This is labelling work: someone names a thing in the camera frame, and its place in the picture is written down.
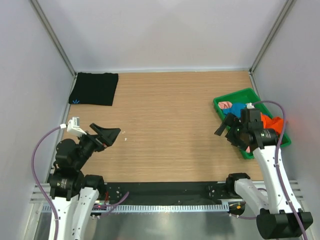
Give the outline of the blue t shirt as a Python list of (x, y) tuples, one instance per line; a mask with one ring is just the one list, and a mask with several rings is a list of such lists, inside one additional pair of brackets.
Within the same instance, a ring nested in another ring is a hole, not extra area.
[(237, 118), (240, 118), (242, 110), (245, 109), (246, 107), (247, 105), (245, 103), (236, 102), (236, 103), (233, 103), (230, 108), (222, 109), (222, 112), (225, 116), (228, 114), (233, 114)]

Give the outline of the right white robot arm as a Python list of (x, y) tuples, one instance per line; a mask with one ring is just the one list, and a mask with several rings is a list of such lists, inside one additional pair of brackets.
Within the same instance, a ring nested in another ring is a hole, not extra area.
[(225, 192), (231, 198), (240, 196), (255, 214), (259, 234), (265, 240), (303, 237), (312, 225), (310, 212), (303, 211), (296, 199), (282, 163), (277, 132), (265, 128), (257, 108), (243, 109), (238, 118), (228, 113), (215, 135), (225, 137), (241, 150), (250, 149), (261, 169), (267, 195), (263, 195), (246, 173), (231, 173), (225, 181)]

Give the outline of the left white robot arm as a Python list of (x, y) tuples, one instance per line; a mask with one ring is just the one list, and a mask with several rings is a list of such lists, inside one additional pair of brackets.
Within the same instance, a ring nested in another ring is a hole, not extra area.
[(66, 138), (56, 146), (54, 172), (48, 180), (52, 201), (51, 240), (82, 239), (96, 200), (101, 200), (107, 192), (101, 175), (84, 175), (81, 169), (94, 152), (111, 147), (121, 129), (103, 128), (95, 123), (90, 128), (94, 134), (69, 121), (67, 131), (75, 134), (79, 142)]

